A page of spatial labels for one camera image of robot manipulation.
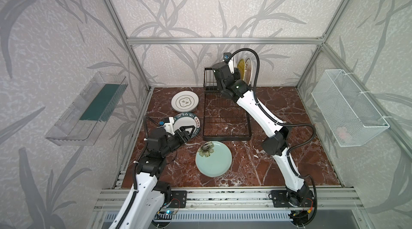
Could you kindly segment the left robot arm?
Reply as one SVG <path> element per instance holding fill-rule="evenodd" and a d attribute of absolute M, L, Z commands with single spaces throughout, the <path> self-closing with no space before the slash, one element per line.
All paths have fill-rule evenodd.
<path fill-rule="evenodd" d="M 164 118 L 157 128 L 148 131 L 144 117 L 145 146 L 134 162 L 133 184 L 112 229 L 147 229 L 165 204 L 172 202 L 171 186 L 159 181 L 167 165 L 167 156 L 187 143 L 196 132 L 195 125 L 174 128 L 174 118 Z"/>

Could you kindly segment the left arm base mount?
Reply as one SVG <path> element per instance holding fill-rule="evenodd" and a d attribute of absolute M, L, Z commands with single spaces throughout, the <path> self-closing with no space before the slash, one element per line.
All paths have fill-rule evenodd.
<path fill-rule="evenodd" d="M 186 190 L 172 190 L 169 195 L 166 196 L 166 202 L 164 207 L 171 209 L 181 209 L 186 207 L 187 203 Z"/>

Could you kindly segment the clear plastic wall bin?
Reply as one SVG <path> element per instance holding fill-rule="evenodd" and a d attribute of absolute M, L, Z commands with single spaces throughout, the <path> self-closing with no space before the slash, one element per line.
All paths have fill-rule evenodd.
<path fill-rule="evenodd" d="M 126 76 L 97 72 L 45 138 L 58 146 L 93 146 L 127 87 Z"/>

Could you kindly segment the white plate grey flower outline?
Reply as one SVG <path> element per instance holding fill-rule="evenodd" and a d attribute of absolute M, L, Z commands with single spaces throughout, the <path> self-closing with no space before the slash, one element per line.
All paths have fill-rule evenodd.
<path fill-rule="evenodd" d="M 171 100 L 172 108 L 180 113 L 191 112 L 197 108 L 199 97 L 192 91 L 181 91 L 173 96 Z"/>

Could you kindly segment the yellow green woven plate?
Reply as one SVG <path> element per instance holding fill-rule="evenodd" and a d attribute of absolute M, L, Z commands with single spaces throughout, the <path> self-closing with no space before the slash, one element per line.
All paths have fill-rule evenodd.
<path fill-rule="evenodd" d="M 237 64 L 237 68 L 238 68 L 239 73 L 240 73 L 240 78 L 243 79 L 244 74 L 245 74 L 245 60 L 244 59 L 239 60 L 239 62 Z"/>

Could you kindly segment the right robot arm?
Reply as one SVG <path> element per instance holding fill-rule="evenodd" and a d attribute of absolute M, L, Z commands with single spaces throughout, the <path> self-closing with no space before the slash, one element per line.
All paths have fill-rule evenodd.
<path fill-rule="evenodd" d="M 235 69 L 232 67 L 232 58 L 240 52 L 250 52 L 256 59 L 256 72 L 253 86 L 240 79 L 235 75 Z M 260 58 L 255 50 L 250 48 L 241 48 L 233 52 L 222 62 L 214 64 L 213 70 L 217 88 L 221 95 L 231 99 L 234 103 L 242 107 L 264 130 L 267 138 L 263 141 L 264 151 L 273 157 L 276 161 L 285 181 L 287 200 L 292 206 L 300 206 L 306 198 L 309 197 L 310 187 L 305 182 L 310 175 L 301 175 L 298 172 L 291 152 L 296 148 L 311 143 L 316 135 L 316 128 L 312 124 L 287 124 L 265 107 L 256 96 L 256 86 L 260 71 Z M 292 127 L 309 127 L 312 129 L 312 135 L 304 143 L 289 147 L 287 138 L 289 129 Z"/>

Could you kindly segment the pink object in basket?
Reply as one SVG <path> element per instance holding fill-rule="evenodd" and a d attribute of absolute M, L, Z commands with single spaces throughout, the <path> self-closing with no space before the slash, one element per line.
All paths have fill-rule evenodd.
<path fill-rule="evenodd" d="M 346 127 L 338 127 L 336 132 L 338 137 L 343 141 L 351 139 L 351 134 L 348 132 Z"/>

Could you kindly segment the mint green flower plate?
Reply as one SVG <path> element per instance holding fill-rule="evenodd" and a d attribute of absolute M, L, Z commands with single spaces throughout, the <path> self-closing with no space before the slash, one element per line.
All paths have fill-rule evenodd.
<path fill-rule="evenodd" d="M 232 165 L 232 153 L 226 144 L 209 141 L 199 147 L 195 163 L 203 175 L 215 178 L 229 170 Z"/>

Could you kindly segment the white plate green lettered rim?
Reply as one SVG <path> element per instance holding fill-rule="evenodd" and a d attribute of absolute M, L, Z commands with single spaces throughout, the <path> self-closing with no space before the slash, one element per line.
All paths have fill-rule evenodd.
<path fill-rule="evenodd" d="M 181 126 L 196 126 L 197 127 L 197 134 L 200 132 L 201 124 L 199 118 L 191 113 L 180 113 L 174 117 L 174 125 L 173 130 L 176 131 L 178 127 Z"/>

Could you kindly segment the small white orange sunburst plate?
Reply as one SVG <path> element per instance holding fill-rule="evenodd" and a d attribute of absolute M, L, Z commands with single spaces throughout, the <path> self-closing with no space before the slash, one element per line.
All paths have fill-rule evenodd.
<path fill-rule="evenodd" d="M 245 81 L 248 85 L 251 84 L 251 81 L 252 81 L 252 73 L 253 73 L 253 62 L 252 62 L 251 59 L 246 59 L 246 61 L 245 61 L 245 68 L 244 68 L 243 81 Z"/>

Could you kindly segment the large white orange sunburst plate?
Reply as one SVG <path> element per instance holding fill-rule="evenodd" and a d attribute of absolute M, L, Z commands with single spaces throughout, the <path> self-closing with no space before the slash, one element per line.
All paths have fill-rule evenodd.
<path fill-rule="evenodd" d="M 228 61 L 228 66 L 230 69 L 231 74 L 234 74 L 235 72 L 235 65 L 234 65 L 234 58 L 232 57 L 229 61 Z"/>

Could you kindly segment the aluminium cage frame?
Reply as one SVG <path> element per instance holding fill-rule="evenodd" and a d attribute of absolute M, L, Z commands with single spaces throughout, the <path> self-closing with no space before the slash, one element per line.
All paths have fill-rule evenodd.
<path fill-rule="evenodd" d="M 359 86 L 361 90 L 366 90 L 366 86 L 362 81 L 353 73 L 353 70 L 348 67 L 348 65 L 338 57 L 336 52 L 332 50 L 327 41 L 329 40 L 332 33 L 335 31 L 339 21 L 344 16 L 344 13 L 348 10 L 351 2 L 353 0 L 342 0 L 336 10 L 335 14 L 332 17 L 329 25 L 326 28 L 325 33 L 321 37 L 276 37 L 276 38 L 229 38 L 229 37 L 149 37 L 149 38 L 127 38 L 118 15 L 115 12 L 114 5 L 111 0 L 103 0 L 106 10 L 108 11 L 112 21 L 115 24 L 115 28 L 120 34 L 122 44 L 126 47 L 126 50 L 132 61 L 134 62 L 135 67 L 138 71 L 142 71 L 141 65 L 139 65 L 135 54 L 132 51 L 129 41 L 136 40 L 138 44 L 149 44 L 149 45 L 167 45 L 167 44 L 201 44 L 201 45 L 229 45 L 229 44 L 264 44 L 264 45 L 317 45 L 317 48 L 312 55 L 309 64 L 303 72 L 303 76 L 298 81 L 298 86 L 301 86 L 303 80 L 307 78 L 307 75 L 310 69 L 314 66 L 319 54 L 321 52 L 327 54 L 330 61 L 339 69 L 344 70 L 347 75 L 354 81 L 354 83 Z"/>

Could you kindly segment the aluminium front rail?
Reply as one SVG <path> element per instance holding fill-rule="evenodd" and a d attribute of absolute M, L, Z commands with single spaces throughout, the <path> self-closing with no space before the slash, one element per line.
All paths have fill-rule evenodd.
<path fill-rule="evenodd" d="M 175 188 L 186 190 L 187 203 L 179 211 L 217 211 L 217 210 L 292 210 L 275 208 L 268 194 L 281 187 L 206 187 Z M 362 210 L 361 202 L 354 188 L 318 187 L 317 204 L 319 210 Z"/>

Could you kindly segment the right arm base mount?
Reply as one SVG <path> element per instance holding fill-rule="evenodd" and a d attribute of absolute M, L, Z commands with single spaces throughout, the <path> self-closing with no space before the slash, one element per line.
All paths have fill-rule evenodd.
<path fill-rule="evenodd" d="M 310 190 L 309 194 L 303 198 L 302 203 L 293 204 L 286 190 L 272 190 L 268 194 L 275 208 L 291 208 L 291 209 L 313 209 L 316 203 L 316 198 Z"/>

